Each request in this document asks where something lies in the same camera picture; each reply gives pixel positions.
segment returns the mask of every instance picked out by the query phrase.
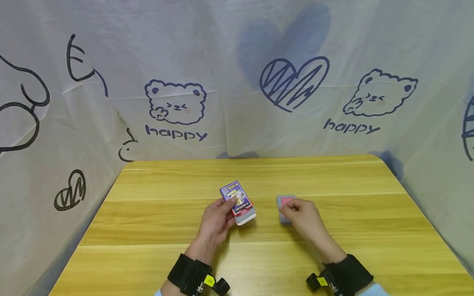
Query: right hand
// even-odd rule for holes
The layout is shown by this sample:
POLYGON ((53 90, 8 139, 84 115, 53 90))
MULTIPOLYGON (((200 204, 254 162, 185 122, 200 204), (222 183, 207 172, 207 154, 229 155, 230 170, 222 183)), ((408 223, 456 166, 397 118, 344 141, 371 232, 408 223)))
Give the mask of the right hand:
POLYGON ((295 198, 282 206, 280 213, 288 217, 296 230, 315 245, 329 236, 319 210, 312 201, 295 198))
POLYGON ((329 235, 319 210, 309 200, 295 198, 280 208, 296 230, 318 249, 323 263, 336 263, 346 258, 346 253, 329 235))

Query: wooden table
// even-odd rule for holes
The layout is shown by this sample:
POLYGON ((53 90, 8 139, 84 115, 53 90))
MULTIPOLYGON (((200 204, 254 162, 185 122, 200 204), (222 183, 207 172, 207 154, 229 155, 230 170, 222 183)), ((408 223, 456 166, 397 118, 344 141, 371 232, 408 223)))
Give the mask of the wooden table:
POLYGON ((314 201, 336 241, 391 295, 474 295, 465 269, 371 155, 133 162, 50 295, 153 296, 194 238, 205 206, 235 180, 257 218, 233 228, 219 250, 214 267, 230 284, 228 295, 311 295, 305 279, 318 272, 318 258, 280 224, 277 195, 314 201))

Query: left hand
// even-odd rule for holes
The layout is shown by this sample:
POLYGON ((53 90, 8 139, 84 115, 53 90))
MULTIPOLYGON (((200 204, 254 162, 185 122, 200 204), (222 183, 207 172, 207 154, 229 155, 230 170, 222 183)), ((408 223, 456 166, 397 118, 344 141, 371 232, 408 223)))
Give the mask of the left hand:
POLYGON ((235 224, 230 210, 236 202, 235 197, 226 202, 220 198, 206 207, 198 235, 184 253, 186 256, 211 264, 217 247, 226 240, 229 228, 235 224))

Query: playing card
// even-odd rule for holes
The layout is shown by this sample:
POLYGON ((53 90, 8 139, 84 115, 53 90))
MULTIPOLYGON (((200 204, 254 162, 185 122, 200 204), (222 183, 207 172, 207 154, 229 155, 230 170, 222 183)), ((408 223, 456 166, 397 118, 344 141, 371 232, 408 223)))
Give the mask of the playing card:
MULTIPOLYGON (((284 205, 286 205, 290 200, 293 200, 294 198, 296 198, 296 196, 294 195, 278 195, 276 197, 276 203, 277 203, 277 206, 278 206, 278 210, 280 210, 280 208, 284 205)), ((282 213, 278 212, 278 214, 280 214, 280 222, 283 223, 283 224, 290 224, 291 221, 285 217, 282 213)))
POLYGON ((243 209, 250 209, 253 207, 252 202, 248 198, 245 191, 242 189, 238 181, 232 182, 220 189, 222 197, 227 201, 232 197, 237 198, 236 205, 232 208, 232 213, 237 216, 243 209))
POLYGON ((255 213, 255 208, 251 207, 249 209, 242 209, 234 218, 236 220, 236 224, 240 226, 252 220, 256 216, 257 214, 255 213))

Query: wrist strap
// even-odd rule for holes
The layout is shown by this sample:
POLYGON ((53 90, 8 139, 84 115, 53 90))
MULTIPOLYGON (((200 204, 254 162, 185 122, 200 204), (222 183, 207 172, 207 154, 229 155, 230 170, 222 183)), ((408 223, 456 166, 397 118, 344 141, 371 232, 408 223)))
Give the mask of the wrist strap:
POLYGON ((351 254, 339 263, 324 264, 344 296, 354 296, 374 280, 368 270, 351 254))
POLYGON ((229 285, 223 278, 216 282, 211 272, 211 266, 181 254, 171 269, 168 280, 188 296, 201 295, 205 285, 210 286, 219 296, 224 296, 230 289, 229 285))

